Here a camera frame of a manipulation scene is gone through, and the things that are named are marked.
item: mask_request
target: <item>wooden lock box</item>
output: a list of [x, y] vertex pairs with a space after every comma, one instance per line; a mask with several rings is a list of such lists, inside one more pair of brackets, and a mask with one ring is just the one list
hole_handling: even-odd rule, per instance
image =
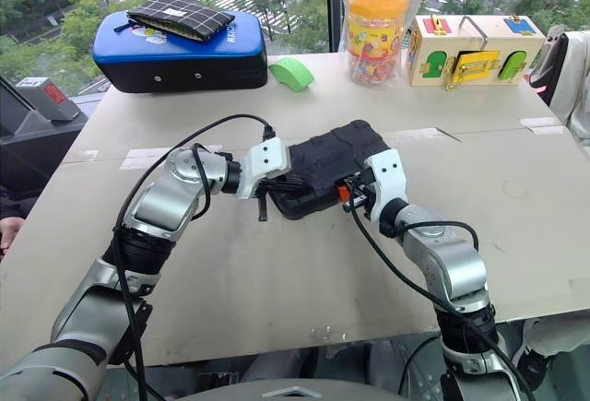
[[545, 41], [528, 17], [416, 16], [406, 67], [413, 86], [518, 83]]

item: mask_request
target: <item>black pouch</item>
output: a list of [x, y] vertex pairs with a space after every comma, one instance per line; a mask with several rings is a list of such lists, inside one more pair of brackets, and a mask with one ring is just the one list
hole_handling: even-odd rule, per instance
[[127, 16], [133, 21], [197, 41], [210, 40], [234, 19], [232, 14], [188, 0], [149, 0], [127, 11]]

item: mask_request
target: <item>green door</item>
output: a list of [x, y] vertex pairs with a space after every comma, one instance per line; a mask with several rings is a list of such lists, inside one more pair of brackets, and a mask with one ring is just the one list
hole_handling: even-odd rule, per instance
[[426, 69], [422, 75], [424, 78], [438, 78], [443, 73], [444, 62], [446, 62], [446, 52], [434, 51], [426, 59]]
[[500, 80], [510, 80], [516, 77], [523, 67], [525, 67], [526, 52], [516, 51], [511, 53], [504, 63], [504, 67], [501, 69], [498, 77]]

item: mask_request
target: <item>white table surface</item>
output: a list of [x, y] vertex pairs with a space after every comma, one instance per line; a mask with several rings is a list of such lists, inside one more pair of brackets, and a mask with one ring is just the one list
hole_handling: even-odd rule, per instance
[[[55, 316], [112, 236], [141, 170], [131, 148], [169, 147], [219, 117], [257, 113], [302, 141], [361, 118], [398, 147], [410, 201], [476, 228], [499, 321], [590, 308], [590, 162], [567, 130], [524, 128], [552, 117], [526, 85], [366, 89], [335, 55], [298, 56], [309, 91], [272, 77], [264, 88], [173, 95], [111, 89], [43, 192], [0, 265], [2, 367], [48, 341]], [[400, 133], [438, 127], [451, 134]], [[244, 149], [260, 127], [228, 124], [203, 138]], [[88, 158], [94, 153], [94, 161]], [[380, 244], [424, 283], [395, 242]], [[339, 206], [299, 221], [269, 203], [218, 195], [192, 224], [148, 297], [146, 363], [165, 364], [307, 347], [436, 328], [431, 304], [388, 272]]]

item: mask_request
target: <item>metal handle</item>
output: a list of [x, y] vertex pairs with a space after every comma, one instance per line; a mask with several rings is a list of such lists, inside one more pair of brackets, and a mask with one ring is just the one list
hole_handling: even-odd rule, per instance
[[469, 20], [469, 23], [471, 23], [473, 25], [473, 27], [475, 29], [477, 29], [478, 32], [481, 34], [481, 37], [483, 37], [483, 44], [481, 45], [481, 48], [479, 49], [480, 51], [483, 51], [484, 49], [486, 49], [486, 46], [488, 45], [488, 36], [486, 35], [486, 33], [483, 30], [481, 30], [481, 28], [477, 25], [477, 23], [470, 16], [463, 16], [463, 18], [461, 18], [461, 23], [459, 23], [459, 29], [461, 29], [461, 27], [463, 26], [463, 23], [465, 23], [465, 20]]

